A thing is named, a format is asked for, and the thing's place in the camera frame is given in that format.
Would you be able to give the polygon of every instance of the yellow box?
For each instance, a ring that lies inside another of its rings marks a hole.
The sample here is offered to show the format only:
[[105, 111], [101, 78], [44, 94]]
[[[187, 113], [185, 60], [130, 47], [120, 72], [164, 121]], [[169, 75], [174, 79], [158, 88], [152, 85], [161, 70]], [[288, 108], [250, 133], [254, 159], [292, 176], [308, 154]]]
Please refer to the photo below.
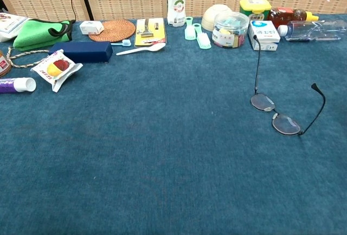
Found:
[[249, 20], [267, 20], [271, 5], [267, 0], [240, 0], [240, 13]]

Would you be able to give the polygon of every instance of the black eyeglass frame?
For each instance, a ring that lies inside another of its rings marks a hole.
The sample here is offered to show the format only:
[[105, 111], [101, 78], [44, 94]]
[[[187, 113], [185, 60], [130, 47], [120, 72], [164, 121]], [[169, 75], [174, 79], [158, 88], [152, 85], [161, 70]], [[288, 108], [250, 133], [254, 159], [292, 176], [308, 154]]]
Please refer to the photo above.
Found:
[[[255, 84], [254, 84], [254, 95], [252, 96], [252, 98], [255, 97], [255, 96], [257, 96], [257, 95], [264, 95], [266, 98], [270, 99], [267, 95], [262, 94], [262, 93], [258, 93], [258, 71], [259, 71], [259, 63], [260, 63], [261, 45], [260, 45], [260, 42], [259, 42], [259, 40], [258, 40], [258, 38], [257, 38], [256, 35], [254, 35], [253, 38], [256, 40], [256, 42], [257, 42], [258, 45], [259, 45], [259, 51], [258, 51], [258, 64], [257, 64], [257, 66], [256, 66], [256, 75], [255, 75]], [[324, 106], [325, 106], [325, 95], [324, 95], [323, 92], [318, 88], [317, 84], [316, 84], [316, 83], [313, 83], [313, 84], [311, 85], [311, 88], [312, 88], [313, 90], [315, 90], [316, 92], [318, 92], [318, 93], [322, 96], [322, 98], [323, 98], [323, 104], [322, 104], [322, 106], [321, 106], [319, 112], [317, 113], [316, 117], [315, 117], [315, 118], [313, 119], [313, 121], [306, 127], [306, 129], [305, 129], [304, 131], [302, 131], [301, 128], [300, 128], [300, 126], [294, 121], [294, 122], [297, 124], [297, 126], [299, 127], [299, 131], [296, 132], [296, 133], [293, 133], [293, 134], [286, 134], [286, 133], [284, 133], [284, 132], [281, 132], [281, 131], [278, 130], [278, 129], [276, 128], [276, 126], [274, 125], [274, 120], [275, 120], [279, 115], [281, 115], [281, 116], [283, 115], [283, 116], [286, 116], [286, 117], [288, 117], [288, 116], [287, 116], [287, 115], [284, 115], [284, 114], [279, 114], [279, 113], [275, 110], [274, 102], [273, 102], [271, 99], [270, 99], [270, 100], [271, 100], [271, 102], [273, 103], [274, 107], [273, 107], [273, 108], [269, 108], [269, 109], [267, 109], [267, 108], [266, 108], [266, 109], [257, 108], [257, 107], [254, 105], [254, 103], [252, 102], [252, 98], [251, 98], [250, 102], [251, 102], [251, 104], [253, 105], [253, 107], [256, 108], [256, 109], [258, 109], [258, 110], [261, 110], [261, 111], [268, 111], [268, 112], [274, 111], [274, 112], [275, 112], [275, 114], [274, 114], [273, 117], [272, 117], [272, 126], [273, 126], [279, 133], [281, 133], [281, 134], [283, 134], [283, 135], [296, 135], [296, 134], [298, 134], [299, 136], [301, 136], [301, 135], [305, 134], [306, 131], [312, 126], [312, 124], [313, 124], [313, 123], [315, 122], [315, 120], [318, 118], [319, 114], [322, 112], [322, 110], [323, 110], [323, 108], [324, 108]]]

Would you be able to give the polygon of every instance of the spoon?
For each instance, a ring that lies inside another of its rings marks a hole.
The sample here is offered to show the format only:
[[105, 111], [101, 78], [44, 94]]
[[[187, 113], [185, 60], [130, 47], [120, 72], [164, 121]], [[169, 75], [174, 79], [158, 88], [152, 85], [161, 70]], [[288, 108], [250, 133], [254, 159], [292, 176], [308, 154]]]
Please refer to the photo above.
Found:
[[131, 42], [129, 39], [122, 40], [121, 43], [111, 43], [111, 45], [122, 45], [123, 47], [130, 47]]
[[158, 50], [161, 50], [164, 46], [166, 46], [166, 43], [157, 43], [157, 44], [151, 45], [150, 47], [140, 47], [140, 48], [135, 48], [128, 51], [116, 53], [116, 55], [126, 55], [126, 54], [131, 54], [131, 53], [135, 53], [139, 51], [156, 52]]

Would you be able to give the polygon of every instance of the white box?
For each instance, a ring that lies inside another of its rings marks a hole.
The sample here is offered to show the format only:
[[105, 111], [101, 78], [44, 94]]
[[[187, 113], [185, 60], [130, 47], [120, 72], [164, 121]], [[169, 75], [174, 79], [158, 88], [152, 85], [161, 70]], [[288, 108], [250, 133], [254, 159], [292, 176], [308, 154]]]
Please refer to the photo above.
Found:
[[253, 50], [259, 50], [259, 45], [253, 36], [256, 35], [262, 51], [276, 51], [280, 42], [278, 34], [272, 21], [250, 21], [248, 27], [248, 36], [252, 44]]
[[104, 26], [100, 21], [83, 21], [80, 24], [83, 35], [98, 35], [104, 30]]

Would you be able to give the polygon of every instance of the white bowl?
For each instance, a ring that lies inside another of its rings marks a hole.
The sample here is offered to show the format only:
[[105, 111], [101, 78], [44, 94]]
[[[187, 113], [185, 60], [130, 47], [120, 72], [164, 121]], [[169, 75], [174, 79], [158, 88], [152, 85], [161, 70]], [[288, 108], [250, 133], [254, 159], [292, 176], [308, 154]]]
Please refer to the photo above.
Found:
[[215, 4], [209, 7], [201, 21], [201, 26], [208, 31], [213, 31], [215, 17], [222, 12], [231, 12], [232, 10], [224, 4]]

